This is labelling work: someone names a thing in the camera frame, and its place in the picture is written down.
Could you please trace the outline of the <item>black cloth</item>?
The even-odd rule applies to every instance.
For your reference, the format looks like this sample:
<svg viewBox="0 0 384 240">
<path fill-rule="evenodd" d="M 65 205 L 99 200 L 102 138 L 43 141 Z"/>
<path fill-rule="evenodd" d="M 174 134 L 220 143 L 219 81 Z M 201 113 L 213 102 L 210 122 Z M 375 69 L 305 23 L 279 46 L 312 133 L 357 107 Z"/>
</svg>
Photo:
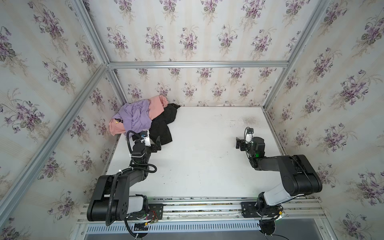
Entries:
<svg viewBox="0 0 384 240">
<path fill-rule="evenodd" d="M 175 121 L 177 111 L 180 107 L 181 106 L 177 104 L 168 104 L 165 110 L 152 121 L 149 134 L 153 142 L 156 142 L 157 138 L 160 138 L 160 143 L 163 146 L 173 141 L 168 124 Z"/>
</svg>

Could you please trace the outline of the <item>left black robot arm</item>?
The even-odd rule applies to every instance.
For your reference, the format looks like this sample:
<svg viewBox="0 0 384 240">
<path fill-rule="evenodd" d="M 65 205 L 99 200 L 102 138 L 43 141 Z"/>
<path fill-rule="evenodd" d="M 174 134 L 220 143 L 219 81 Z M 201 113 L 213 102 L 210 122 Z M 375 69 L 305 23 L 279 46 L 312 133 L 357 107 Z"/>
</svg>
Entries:
<svg viewBox="0 0 384 240">
<path fill-rule="evenodd" d="M 110 226 L 115 221 L 128 220 L 130 216 L 156 213 L 150 210 L 148 198 L 144 195 L 131 195 L 130 188 L 144 181 L 149 174 L 154 174 L 157 167 L 149 163 L 152 153 L 162 149 L 161 138 L 151 140 L 149 131 L 139 134 L 128 131 L 127 137 L 134 137 L 134 145 L 127 139 L 130 164 L 113 175 L 98 178 L 87 209 L 87 220 L 103 221 Z"/>
</svg>

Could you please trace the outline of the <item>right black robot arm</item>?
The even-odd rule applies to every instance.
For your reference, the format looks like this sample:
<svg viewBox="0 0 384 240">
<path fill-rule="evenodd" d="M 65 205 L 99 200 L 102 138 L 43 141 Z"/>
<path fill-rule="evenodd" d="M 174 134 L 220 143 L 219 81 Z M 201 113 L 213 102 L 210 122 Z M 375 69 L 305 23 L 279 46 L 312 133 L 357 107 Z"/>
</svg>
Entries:
<svg viewBox="0 0 384 240">
<path fill-rule="evenodd" d="M 265 156 L 265 142 L 260 137 L 236 138 L 236 149 L 245 152 L 253 169 L 280 173 L 281 183 L 258 195 L 255 202 L 242 202 L 244 218 L 277 219 L 283 204 L 297 197 L 319 193 L 323 183 L 305 155 Z"/>
</svg>

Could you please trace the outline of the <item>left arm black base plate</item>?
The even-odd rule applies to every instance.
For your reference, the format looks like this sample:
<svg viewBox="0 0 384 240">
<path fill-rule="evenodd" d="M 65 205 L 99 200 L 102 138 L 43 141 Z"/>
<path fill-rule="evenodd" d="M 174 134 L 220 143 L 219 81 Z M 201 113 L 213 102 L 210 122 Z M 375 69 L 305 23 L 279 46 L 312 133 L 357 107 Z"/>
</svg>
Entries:
<svg viewBox="0 0 384 240">
<path fill-rule="evenodd" d="M 131 213 L 129 220 L 161 220 L 163 218 L 164 205 L 163 204 L 148 204 L 144 205 L 139 212 Z"/>
</svg>

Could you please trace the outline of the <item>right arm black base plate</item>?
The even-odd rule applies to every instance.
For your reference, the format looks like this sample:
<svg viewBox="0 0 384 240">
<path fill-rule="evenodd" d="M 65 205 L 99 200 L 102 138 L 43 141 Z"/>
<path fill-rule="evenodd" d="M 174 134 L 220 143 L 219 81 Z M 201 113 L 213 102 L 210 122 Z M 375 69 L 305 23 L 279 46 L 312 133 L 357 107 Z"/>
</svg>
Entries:
<svg viewBox="0 0 384 240">
<path fill-rule="evenodd" d="M 275 218 L 283 212 L 283 206 L 269 206 L 264 202 L 241 202 L 242 216 L 244 218 Z"/>
</svg>

